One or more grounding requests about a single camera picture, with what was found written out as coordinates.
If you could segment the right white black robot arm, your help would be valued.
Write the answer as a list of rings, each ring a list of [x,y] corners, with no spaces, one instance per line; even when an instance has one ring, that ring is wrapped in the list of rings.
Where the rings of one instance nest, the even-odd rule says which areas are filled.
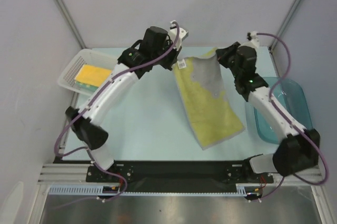
[[[253,106],[273,129],[279,146],[273,154],[250,157],[242,176],[256,182],[262,173],[278,173],[283,177],[310,169],[319,162],[320,135],[298,122],[273,95],[263,77],[256,72],[257,47],[252,42],[235,42],[216,49],[218,62],[234,77],[237,93]]]

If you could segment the yellow towel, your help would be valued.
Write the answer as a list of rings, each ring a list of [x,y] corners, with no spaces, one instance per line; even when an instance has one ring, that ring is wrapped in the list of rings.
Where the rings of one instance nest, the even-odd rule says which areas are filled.
[[[100,87],[110,76],[112,70],[84,64],[74,78],[75,81]]]

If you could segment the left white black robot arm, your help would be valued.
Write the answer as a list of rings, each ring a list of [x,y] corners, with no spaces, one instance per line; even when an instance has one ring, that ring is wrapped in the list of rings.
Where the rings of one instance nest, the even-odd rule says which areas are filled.
[[[67,108],[69,128],[99,166],[97,175],[103,181],[110,182],[116,176],[114,158],[107,146],[108,132],[101,127],[107,112],[154,66],[171,70],[188,34],[176,21],[171,22],[168,31],[157,26],[147,28],[141,40],[123,51],[112,73],[92,96],[79,108]]]

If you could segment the teal and cream towel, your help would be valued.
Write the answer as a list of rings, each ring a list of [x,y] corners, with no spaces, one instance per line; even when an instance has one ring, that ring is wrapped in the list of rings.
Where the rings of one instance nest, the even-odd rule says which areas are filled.
[[[90,84],[85,84],[85,83],[78,82],[78,81],[75,81],[75,84],[76,84],[77,87],[80,88],[80,90],[86,91],[86,92],[90,92],[90,93],[93,93],[93,92],[95,92],[98,89],[97,86],[93,86],[93,85],[90,85]]]

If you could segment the pale green cloth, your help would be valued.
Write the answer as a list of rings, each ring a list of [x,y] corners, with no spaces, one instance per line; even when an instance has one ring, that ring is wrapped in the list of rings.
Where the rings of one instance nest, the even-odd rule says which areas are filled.
[[[245,129],[227,98],[216,50],[185,57],[172,67],[189,125],[203,150]]]

